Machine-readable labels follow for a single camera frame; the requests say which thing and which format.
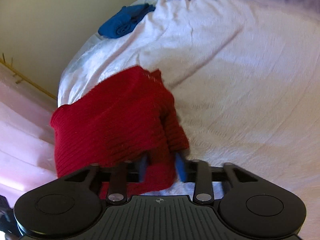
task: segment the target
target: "ribbed black surface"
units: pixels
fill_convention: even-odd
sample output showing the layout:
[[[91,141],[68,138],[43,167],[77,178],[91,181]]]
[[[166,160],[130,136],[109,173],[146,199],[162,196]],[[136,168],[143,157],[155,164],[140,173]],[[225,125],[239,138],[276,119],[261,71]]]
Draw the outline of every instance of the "ribbed black surface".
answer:
[[[92,228],[69,239],[247,240],[226,228],[210,207],[194,205],[187,196],[134,196],[123,206],[109,207]]]

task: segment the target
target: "beige wall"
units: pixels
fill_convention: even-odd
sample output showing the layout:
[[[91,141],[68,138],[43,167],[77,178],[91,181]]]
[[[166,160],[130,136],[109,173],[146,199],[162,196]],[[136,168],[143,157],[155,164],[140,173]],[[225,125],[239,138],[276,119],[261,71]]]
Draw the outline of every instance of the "beige wall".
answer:
[[[135,0],[0,0],[0,52],[57,94],[60,75],[99,26]]]

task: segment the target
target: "white duvet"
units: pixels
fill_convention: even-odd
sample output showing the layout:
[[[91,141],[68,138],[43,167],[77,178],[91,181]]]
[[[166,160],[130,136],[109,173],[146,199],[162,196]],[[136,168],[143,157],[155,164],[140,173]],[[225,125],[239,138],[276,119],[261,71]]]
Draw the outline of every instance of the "white duvet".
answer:
[[[80,56],[61,81],[59,100],[71,104],[132,65],[159,68],[190,158],[233,162],[294,192],[308,211],[300,235],[316,240],[319,56],[320,24],[300,14],[245,0],[160,0],[131,34]],[[192,190],[176,183],[161,194]]]

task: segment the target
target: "red knit fabric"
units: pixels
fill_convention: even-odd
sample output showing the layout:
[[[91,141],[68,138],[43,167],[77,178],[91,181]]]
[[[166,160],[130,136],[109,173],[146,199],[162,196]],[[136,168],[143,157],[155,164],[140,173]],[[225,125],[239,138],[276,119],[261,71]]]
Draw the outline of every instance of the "red knit fabric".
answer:
[[[174,153],[189,147],[159,70],[139,66],[104,80],[83,98],[52,115],[58,177],[99,163],[112,167],[148,152],[145,181],[130,183],[128,195],[162,190],[175,179]],[[108,184],[102,188],[106,196]]]

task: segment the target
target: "metal screw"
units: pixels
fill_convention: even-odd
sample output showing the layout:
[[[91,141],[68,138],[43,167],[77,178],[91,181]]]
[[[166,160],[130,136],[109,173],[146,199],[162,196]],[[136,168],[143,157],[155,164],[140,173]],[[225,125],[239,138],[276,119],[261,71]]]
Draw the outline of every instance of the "metal screw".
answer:
[[[196,196],[196,199],[202,202],[209,201],[212,197],[209,194],[201,193]]]
[[[124,199],[124,196],[119,193],[114,193],[108,196],[108,199],[114,202],[121,201]]]

